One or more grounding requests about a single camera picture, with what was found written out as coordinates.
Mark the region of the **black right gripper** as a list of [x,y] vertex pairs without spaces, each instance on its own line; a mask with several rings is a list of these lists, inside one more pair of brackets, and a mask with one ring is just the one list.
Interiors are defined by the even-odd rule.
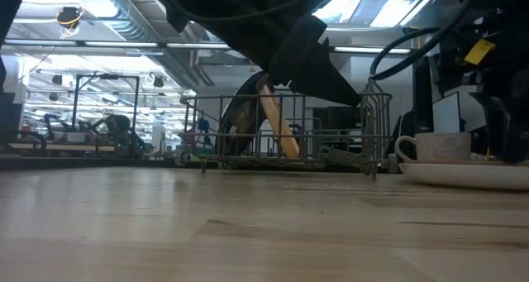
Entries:
[[489,154],[507,158],[510,116],[501,98],[509,93],[513,105],[510,161],[528,157],[528,11],[488,14],[480,24],[456,27],[441,41],[437,56],[437,88],[441,93],[461,85],[485,92],[471,96],[484,110]]

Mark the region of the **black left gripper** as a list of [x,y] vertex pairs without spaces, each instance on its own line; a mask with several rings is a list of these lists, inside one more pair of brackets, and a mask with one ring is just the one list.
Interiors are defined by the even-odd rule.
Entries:
[[326,23],[310,15],[331,0],[181,0],[200,25],[295,93],[356,107],[361,96],[332,64]]

